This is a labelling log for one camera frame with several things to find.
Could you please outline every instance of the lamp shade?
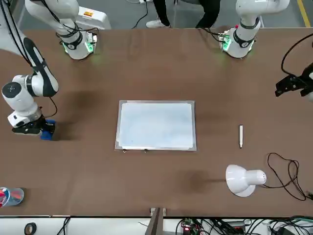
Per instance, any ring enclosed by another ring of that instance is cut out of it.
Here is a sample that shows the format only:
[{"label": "lamp shade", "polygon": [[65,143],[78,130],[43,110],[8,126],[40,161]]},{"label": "lamp shade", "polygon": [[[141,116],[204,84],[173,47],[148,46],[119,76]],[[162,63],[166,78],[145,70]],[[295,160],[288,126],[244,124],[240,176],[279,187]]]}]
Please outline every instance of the lamp shade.
[{"label": "lamp shade", "polygon": [[229,165],[226,169],[226,182],[229,190],[239,197],[248,197],[256,185],[266,182],[266,174],[261,170],[246,170],[238,165]]}]

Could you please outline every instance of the whiteboard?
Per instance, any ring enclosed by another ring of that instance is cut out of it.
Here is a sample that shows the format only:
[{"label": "whiteboard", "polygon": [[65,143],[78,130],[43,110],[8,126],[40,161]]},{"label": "whiteboard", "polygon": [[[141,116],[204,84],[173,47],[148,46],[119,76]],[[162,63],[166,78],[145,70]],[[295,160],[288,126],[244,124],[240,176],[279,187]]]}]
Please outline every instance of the whiteboard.
[{"label": "whiteboard", "polygon": [[196,151],[194,101],[120,101],[115,148]]}]

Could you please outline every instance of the yellow floor line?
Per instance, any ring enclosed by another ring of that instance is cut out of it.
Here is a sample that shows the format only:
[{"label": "yellow floor line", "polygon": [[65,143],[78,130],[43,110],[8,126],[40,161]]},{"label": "yellow floor line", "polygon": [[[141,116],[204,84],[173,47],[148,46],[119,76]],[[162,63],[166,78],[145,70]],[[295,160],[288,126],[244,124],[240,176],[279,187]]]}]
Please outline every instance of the yellow floor line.
[{"label": "yellow floor line", "polygon": [[301,12],[301,15],[302,15],[305,27],[307,27],[307,28],[311,27],[311,24],[310,24],[308,15],[307,15],[307,13],[305,11],[305,8],[304,8],[302,0],[297,0],[297,2],[298,2],[298,6],[299,6],[299,9],[300,9],[300,12]]}]

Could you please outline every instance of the white sneaker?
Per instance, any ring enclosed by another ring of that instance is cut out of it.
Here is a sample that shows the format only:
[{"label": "white sneaker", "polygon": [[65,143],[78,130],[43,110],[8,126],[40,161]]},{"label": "white sneaker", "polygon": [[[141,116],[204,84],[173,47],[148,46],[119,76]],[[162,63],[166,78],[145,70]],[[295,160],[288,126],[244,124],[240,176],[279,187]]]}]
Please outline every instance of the white sneaker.
[{"label": "white sneaker", "polygon": [[146,23],[147,28],[162,28],[162,27],[169,27],[164,25],[159,18],[156,21],[149,21]]}]

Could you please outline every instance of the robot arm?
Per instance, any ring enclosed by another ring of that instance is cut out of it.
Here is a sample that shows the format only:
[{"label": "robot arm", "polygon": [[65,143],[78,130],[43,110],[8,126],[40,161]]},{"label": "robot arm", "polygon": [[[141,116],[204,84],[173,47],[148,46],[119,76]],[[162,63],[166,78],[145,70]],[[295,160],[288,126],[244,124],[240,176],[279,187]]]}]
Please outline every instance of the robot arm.
[{"label": "robot arm", "polygon": [[0,0],[0,49],[20,55],[33,68],[32,75],[17,75],[2,88],[2,96],[14,110],[8,120],[13,132],[20,134],[40,134],[51,130],[33,96],[54,96],[58,82],[45,63],[32,40],[17,27],[9,9],[9,3]]},{"label": "robot arm", "polygon": [[285,10],[290,0],[237,0],[236,11],[240,16],[238,28],[231,28],[222,38],[223,50],[235,58],[245,57],[251,50],[254,37],[261,27],[260,15]]},{"label": "robot arm", "polygon": [[301,96],[306,96],[310,102],[313,102],[313,63],[307,66],[300,76],[288,75],[276,83],[276,97],[283,93],[302,89]]},{"label": "robot arm", "polygon": [[72,59],[84,59],[94,51],[93,34],[80,30],[75,22],[79,14],[76,0],[25,0],[25,7],[33,17],[57,32]]}]

